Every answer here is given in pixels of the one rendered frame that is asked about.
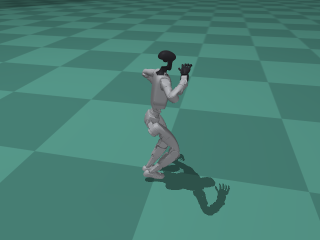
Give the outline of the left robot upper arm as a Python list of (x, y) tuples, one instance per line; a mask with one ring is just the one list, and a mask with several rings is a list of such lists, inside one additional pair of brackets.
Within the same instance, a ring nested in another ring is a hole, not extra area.
[(144, 69), (143, 71), (142, 71), (142, 76), (143, 77), (145, 77), (145, 78), (148, 78), (149, 76), (151, 76), (151, 77), (153, 77), (154, 76), (154, 73), (156, 72), (156, 71), (159, 71), (160, 69), (159, 68), (157, 68), (157, 69)]

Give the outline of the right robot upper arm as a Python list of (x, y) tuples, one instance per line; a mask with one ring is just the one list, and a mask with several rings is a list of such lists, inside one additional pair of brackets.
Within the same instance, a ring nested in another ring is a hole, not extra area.
[(166, 78), (161, 79), (160, 81), (161, 81), (161, 82), (160, 82), (160, 89), (161, 89), (162, 91), (164, 91), (167, 99), (168, 99), (170, 102), (172, 102), (172, 103), (178, 102), (178, 101), (179, 101), (179, 96), (178, 96), (178, 94), (176, 94), (176, 95), (173, 96), (173, 97), (169, 97), (169, 93), (173, 90), (173, 89), (172, 89), (171, 82), (170, 82), (168, 79), (166, 79)]

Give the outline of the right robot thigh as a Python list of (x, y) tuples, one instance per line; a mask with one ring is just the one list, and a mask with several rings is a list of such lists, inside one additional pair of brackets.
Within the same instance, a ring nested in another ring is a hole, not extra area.
[(170, 130), (168, 130), (162, 124), (158, 122), (153, 123), (152, 121), (148, 123), (148, 127), (148, 132), (151, 136), (155, 137), (159, 134), (160, 139), (170, 147), (168, 150), (169, 153), (175, 150), (180, 154), (178, 142)]

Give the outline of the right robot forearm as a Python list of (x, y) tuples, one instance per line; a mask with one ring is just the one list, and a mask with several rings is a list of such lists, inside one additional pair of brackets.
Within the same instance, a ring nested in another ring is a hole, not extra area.
[(171, 98), (174, 97), (176, 94), (182, 95), (187, 86), (187, 75), (182, 75), (179, 84), (168, 94), (168, 96)]

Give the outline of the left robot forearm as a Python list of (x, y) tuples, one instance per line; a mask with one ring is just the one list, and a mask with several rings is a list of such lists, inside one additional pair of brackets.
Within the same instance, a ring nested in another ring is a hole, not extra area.
[(148, 76), (146, 79), (147, 79), (148, 81), (150, 81), (151, 83), (153, 82), (153, 76)]

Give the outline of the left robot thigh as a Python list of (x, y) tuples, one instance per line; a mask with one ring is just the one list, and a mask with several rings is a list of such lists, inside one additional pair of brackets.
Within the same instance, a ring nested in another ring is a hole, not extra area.
[[(146, 115), (146, 114), (145, 114)], [(162, 124), (163, 126), (165, 126), (166, 128), (167, 128), (167, 126), (166, 126), (166, 123), (165, 123), (165, 121), (164, 121), (164, 119), (162, 118), (162, 116), (159, 114), (159, 122), (158, 123), (160, 123), (160, 124)], [(166, 144), (166, 143), (164, 143), (162, 140), (161, 140), (161, 138), (158, 140), (158, 145), (161, 147), (161, 148), (166, 148), (168, 145)]]

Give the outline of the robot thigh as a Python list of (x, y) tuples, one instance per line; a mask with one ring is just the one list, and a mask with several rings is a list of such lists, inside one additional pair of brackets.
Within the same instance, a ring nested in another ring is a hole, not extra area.
[(168, 150), (169, 153), (175, 150), (180, 154), (178, 142), (170, 130), (168, 130), (162, 124), (158, 122), (153, 123), (152, 121), (148, 123), (148, 127), (148, 132), (151, 136), (155, 137), (159, 134), (160, 139), (170, 147)]
[[(145, 114), (146, 115), (146, 114)], [(165, 126), (166, 128), (167, 128), (167, 126), (166, 126), (166, 123), (165, 123), (165, 121), (164, 121), (164, 119), (162, 118), (162, 116), (159, 114), (159, 122), (158, 123), (160, 123), (160, 124), (162, 124), (163, 126)], [(161, 140), (161, 138), (158, 140), (158, 145), (161, 147), (161, 148), (166, 148), (168, 145), (166, 144), (166, 143), (164, 143), (162, 140)]]

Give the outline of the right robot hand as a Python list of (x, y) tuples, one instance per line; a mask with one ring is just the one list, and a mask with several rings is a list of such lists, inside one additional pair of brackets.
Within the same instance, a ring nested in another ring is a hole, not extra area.
[[(189, 80), (189, 72), (190, 72), (190, 70), (191, 70), (191, 67), (192, 67), (192, 64), (182, 64), (181, 65), (181, 69), (180, 68), (178, 68), (179, 69), (179, 71), (180, 71), (180, 73), (181, 73), (181, 76), (187, 76), (187, 81)], [(180, 80), (181, 80), (181, 76), (180, 76)]]

